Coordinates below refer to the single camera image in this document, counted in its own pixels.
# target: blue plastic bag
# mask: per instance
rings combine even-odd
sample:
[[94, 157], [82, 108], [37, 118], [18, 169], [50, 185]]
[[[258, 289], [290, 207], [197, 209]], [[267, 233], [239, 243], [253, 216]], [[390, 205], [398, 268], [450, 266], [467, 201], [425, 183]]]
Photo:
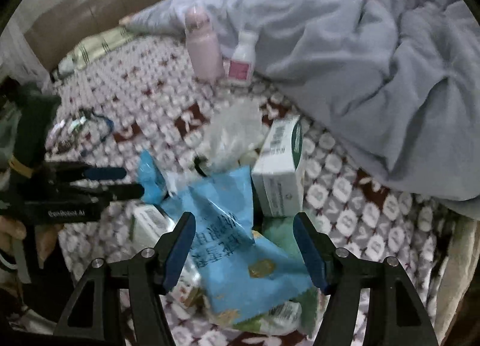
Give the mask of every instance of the blue plastic bag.
[[146, 204], [160, 205], [167, 194], [167, 184], [155, 165], [152, 155], [146, 150], [140, 154], [137, 180], [145, 189], [142, 201]]
[[252, 232], [250, 169], [194, 183], [160, 207], [177, 221], [196, 219], [191, 255], [215, 316], [240, 323], [297, 297], [313, 285], [305, 265]]

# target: pink bottle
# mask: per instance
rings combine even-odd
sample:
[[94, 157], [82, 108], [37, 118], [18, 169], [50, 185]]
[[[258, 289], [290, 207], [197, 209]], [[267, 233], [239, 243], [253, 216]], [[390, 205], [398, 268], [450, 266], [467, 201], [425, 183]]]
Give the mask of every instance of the pink bottle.
[[225, 76], [217, 34], [206, 11], [194, 6], [185, 13], [186, 46], [195, 76], [214, 84]]

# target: bottle cap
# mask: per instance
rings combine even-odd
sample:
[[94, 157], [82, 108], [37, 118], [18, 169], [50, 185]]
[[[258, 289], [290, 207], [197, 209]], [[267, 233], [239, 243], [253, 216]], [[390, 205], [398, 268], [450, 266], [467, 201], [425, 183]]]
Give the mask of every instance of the bottle cap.
[[258, 33], [256, 32], [248, 32], [243, 30], [238, 36], [239, 41], [243, 41], [252, 45], [255, 45], [258, 41]]
[[203, 7], [193, 6], [185, 13], [185, 27], [187, 31], [201, 29], [210, 23], [210, 18]]

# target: gray blanket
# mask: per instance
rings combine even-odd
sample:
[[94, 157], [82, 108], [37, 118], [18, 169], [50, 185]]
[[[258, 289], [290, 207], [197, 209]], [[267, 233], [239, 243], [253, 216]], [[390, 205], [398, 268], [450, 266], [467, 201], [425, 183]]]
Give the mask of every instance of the gray blanket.
[[260, 33], [256, 70], [390, 188], [460, 204], [480, 193], [480, 28], [461, 0], [164, 0], [149, 33], [207, 8], [225, 56]]

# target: person's finger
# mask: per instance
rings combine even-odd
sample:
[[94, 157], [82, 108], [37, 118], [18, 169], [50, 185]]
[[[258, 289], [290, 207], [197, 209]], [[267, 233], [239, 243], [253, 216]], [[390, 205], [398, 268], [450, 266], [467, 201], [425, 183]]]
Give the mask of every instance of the person's finger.
[[52, 225], [37, 235], [37, 254], [41, 262], [44, 262], [53, 252], [57, 243], [57, 233], [58, 226]]
[[19, 240], [24, 240], [27, 235], [27, 230], [23, 223], [5, 216], [0, 216], [0, 232], [4, 232]]
[[0, 250], [11, 254], [11, 236], [0, 232]]

